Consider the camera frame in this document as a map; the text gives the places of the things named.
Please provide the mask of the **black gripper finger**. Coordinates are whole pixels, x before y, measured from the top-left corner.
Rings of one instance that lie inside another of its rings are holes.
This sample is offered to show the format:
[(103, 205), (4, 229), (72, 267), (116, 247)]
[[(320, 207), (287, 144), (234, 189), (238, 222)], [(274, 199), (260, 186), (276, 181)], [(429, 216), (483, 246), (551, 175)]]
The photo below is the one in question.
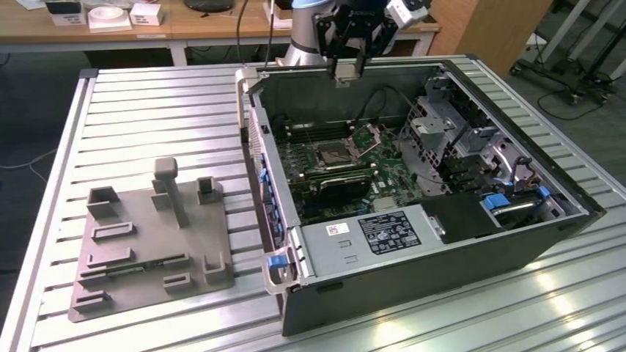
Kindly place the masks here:
[(359, 52), (355, 69), (356, 76), (360, 77), (366, 63), (383, 54), (396, 34), (396, 23), (386, 16), (362, 18), (356, 23), (355, 38), (359, 42)]
[(318, 51), (326, 60), (327, 73), (334, 76), (336, 70), (336, 39), (332, 14), (315, 15), (315, 35)]

